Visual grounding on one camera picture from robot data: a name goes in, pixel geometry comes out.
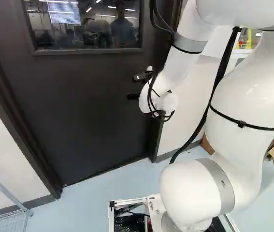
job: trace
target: wall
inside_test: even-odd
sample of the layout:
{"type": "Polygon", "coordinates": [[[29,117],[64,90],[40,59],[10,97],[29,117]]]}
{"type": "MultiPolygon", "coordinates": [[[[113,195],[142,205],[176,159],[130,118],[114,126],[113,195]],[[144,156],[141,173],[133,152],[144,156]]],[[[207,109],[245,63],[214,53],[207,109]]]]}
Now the wall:
{"type": "MultiPolygon", "coordinates": [[[[0,119],[0,182],[20,201],[49,195],[0,119]]],[[[0,209],[13,205],[0,192],[0,209]]]]}
{"type": "MultiPolygon", "coordinates": [[[[236,61],[230,60],[228,71],[236,61]]],[[[158,155],[181,147],[196,129],[208,104],[219,63],[219,58],[200,56],[184,83],[173,89],[179,105],[172,119],[163,125],[158,155]]]]}

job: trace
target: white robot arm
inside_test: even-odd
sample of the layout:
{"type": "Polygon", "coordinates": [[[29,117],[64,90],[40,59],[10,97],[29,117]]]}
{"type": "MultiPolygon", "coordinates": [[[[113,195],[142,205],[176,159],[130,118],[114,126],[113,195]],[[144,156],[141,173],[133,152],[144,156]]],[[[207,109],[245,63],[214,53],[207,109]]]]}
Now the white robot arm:
{"type": "MultiPolygon", "coordinates": [[[[156,108],[176,108],[167,91],[188,76],[216,25],[265,32],[254,52],[215,91],[206,136],[216,153],[209,159],[171,164],[161,174],[166,212],[183,232],[204,231],[213,217],[255,200],[264,154],[274,138],[273,0],[188,0],[164,69],[153,85],[160,95],[152,95],[156,108]]],[[[144,113],[149,112],[148,86],[139,98],[144,113]]]]}

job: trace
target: dark gray door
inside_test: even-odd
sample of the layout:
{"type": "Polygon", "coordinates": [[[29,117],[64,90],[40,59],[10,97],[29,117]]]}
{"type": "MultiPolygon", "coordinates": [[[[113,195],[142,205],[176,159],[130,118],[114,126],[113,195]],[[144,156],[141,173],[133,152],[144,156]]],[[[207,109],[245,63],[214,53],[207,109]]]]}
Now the dark gray door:
{"type": "Polygon", "coordinates": [[[105,19],[120,14],[118,1],[67,1],[69,7],[78,5],[79,12],[92,7],[96,17],[74,18],[79,25],[73,27],[59,22],[75,12],[52,6],[57,2],[0,0],[0,64],[48,162],[67,185],[149,155],[152,121],[126,93],[141,90],[132,76],[150,64],[161,66],[168,46],[155,40],[147,0],[139,8],[131,2],[120,2],[126,14],[137,13],[125,17],[130,23],[125,20],[121,37],[116,30],[122,22],[105,19]],[[95,11],[98,4],[111,6],[114,15],[95,11]],[[37,14],[43,27],[51,26],[33,26],[30,17],[37,14]]]}

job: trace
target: wire shelf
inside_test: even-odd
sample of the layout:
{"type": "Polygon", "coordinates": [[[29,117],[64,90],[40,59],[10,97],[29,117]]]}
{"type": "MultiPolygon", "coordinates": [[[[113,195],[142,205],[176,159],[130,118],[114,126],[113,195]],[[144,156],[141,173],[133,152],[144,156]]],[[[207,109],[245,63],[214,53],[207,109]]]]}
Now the wire shelf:
{"type": "Polygon", "coordinates": [[[0,191],[20,208],[20,210],[0,215],[0,232],[25,232],[28,217],[32,216],[33,212],[27,209],[1,183],[0,191]]]}
{"type": "Polygon", "coordinates": [[[0,215],[0,232],[25,232],[28,214],[17,210],[0,215]]]}

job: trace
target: glass window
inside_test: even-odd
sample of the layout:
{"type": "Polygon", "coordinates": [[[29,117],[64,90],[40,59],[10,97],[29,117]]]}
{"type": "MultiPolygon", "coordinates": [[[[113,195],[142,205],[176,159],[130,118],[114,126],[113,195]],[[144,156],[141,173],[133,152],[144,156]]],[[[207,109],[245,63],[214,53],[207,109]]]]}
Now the glass window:
{"type": "Polygon", "coordinates": [[[139,48],[141,0],[24,0],[37,50],[139,48]]]}

